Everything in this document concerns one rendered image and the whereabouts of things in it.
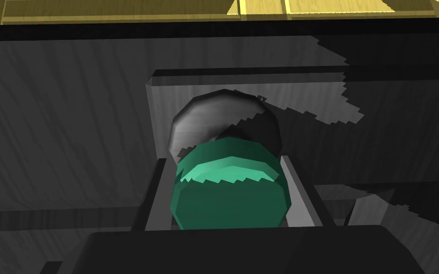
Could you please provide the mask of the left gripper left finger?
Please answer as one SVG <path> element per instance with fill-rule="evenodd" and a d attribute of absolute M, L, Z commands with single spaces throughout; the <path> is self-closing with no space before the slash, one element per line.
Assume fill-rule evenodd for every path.
<path fill-rule="evenodd" d="M 134 218 L 131 231 L 171 230 L 170 210 L 175 179 L 175 164 L 159 158 L 148 183 L 146 194 Z"/>

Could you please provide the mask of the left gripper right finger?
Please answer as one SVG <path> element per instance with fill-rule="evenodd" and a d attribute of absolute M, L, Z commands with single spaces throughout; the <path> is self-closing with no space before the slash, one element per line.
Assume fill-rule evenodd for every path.
<path fill-rule="evenodd" d="M 314 185 L 301 181 L 288 156 L 281 156 L 280 163 L 291 197 L 286 214 L 288 227 L 336 226 Z"/>

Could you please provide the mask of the green and grey round knob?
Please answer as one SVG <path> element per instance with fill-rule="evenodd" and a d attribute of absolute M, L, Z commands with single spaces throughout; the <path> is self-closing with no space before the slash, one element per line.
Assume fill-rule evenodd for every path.
<path fill-rule="evenodd" d="M 257 97 L 194 97 L 171 124 L 177 169 L 170 210 L 182 230 L 279 227 L 291 196 L 276 116 Z"/>

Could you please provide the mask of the dark grey wooden door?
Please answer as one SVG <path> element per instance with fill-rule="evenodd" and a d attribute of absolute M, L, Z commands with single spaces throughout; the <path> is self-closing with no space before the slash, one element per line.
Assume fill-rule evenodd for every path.
<path fill-rule="evenodd" d="M 131 228 L 193 96 L 261 95 L 337 220 L 387 186 L 382 225 L 439 274 L 439 34 L 0 41 L 0 274 Z"/>

